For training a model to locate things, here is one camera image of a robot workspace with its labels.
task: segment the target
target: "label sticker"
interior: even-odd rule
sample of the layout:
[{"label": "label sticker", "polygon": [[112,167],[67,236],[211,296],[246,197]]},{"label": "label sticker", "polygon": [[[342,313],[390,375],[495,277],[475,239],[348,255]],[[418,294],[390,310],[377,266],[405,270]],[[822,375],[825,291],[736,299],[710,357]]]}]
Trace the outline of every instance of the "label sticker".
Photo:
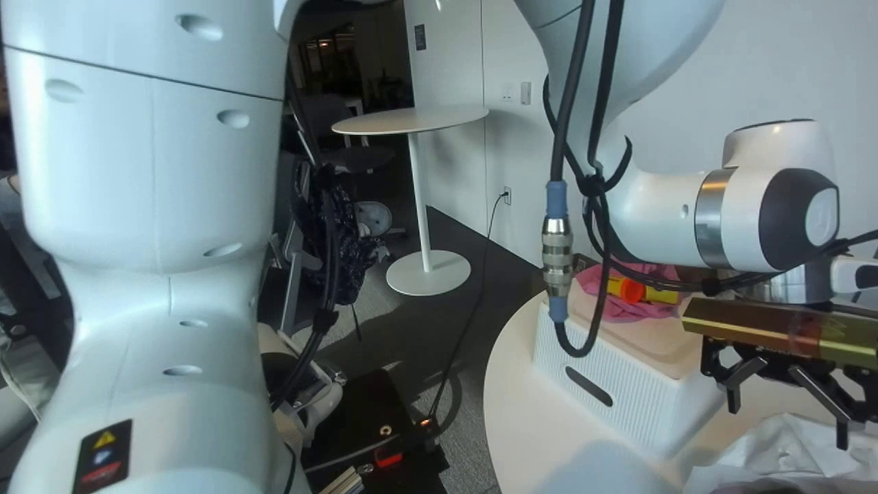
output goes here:
[{"label": "label sticker", "polygon": [[130,479],[132,420],[87,435],[79,446],[75,494],[93,494]]}]

